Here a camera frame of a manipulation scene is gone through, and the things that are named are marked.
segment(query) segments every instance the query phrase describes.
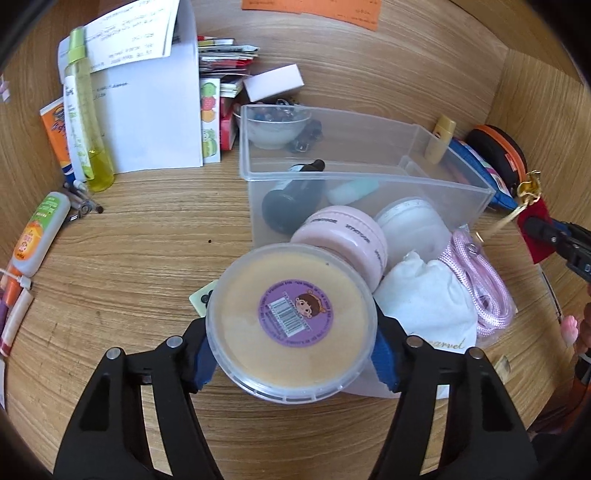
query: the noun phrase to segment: key chain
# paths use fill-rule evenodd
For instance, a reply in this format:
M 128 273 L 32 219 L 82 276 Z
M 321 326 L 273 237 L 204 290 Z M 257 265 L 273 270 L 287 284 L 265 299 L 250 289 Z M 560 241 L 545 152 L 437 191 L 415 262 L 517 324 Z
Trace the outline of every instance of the key chain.
M 542 185 L 540 182 L 541 172 L 539 170 L 533 170 L 529 172 L 526 177 L 527 180 L 523 181 L 517 187 L 517 199 L 518 207 L 513 210 L 509 215 L 499 220 L 491 228 L 483 233 L 476 232 L 476 240 L 483 245 L 485 241 L 490 240 L 496 235 L 501 229 L 506 227 L 509 223 L 515 220 L 520 213 L 522 213 L 527 207 L 533 205 L 542 197 Z

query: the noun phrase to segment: barcode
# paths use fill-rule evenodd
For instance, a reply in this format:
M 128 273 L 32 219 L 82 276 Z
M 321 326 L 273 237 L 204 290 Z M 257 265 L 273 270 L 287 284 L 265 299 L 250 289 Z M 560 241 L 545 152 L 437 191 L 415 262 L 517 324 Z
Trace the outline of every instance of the barcode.
M 296 333 L 310 329 L 290 299 L 283 297 L 271 302 L 267 306 L 288 338 L 294 336 Z

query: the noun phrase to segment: fruit stickers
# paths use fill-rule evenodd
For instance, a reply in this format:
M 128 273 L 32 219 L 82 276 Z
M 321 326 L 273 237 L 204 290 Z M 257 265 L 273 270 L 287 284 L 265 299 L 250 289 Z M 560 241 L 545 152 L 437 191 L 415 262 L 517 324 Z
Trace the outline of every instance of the fruit stickers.
M 201 84 L 201 136 L 203 162 L 214 163 L 220 155 L 220 80 L 203 79 Z

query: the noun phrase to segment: green bottle cap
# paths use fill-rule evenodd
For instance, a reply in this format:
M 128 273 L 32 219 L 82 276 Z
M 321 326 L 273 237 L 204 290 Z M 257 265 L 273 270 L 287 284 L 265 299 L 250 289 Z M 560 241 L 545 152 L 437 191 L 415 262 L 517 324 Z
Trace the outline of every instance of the green bottle cap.
M 86 57 L 84 27 L 77 27 L 70 32 L 70 48 L 68 49 L 68 64 Z

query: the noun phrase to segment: cable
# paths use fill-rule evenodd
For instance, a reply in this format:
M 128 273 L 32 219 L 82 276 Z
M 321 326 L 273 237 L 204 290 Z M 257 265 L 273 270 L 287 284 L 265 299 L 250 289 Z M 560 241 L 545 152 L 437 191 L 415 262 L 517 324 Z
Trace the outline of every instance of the cable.
M 13 278 L 14 280 L 16 280 L 22 288 L 25 288 L 26 290 L 31 290 L 31 279 L 28 277 L 25 277 L 25 275 L 18 276 L 13 273 L 10 273 L 7 270 L 4 270 L 3 268 L 0 268 L 0 273 L 3 273 L 7 277 L 10 277 L 10 278 Z
M 468 232 L 456 230 L 439 260 L 468 290 L 478 314 L 478 336 L 488 337 L 509 326 L 515 315 L 515 303 L 502 278 Z

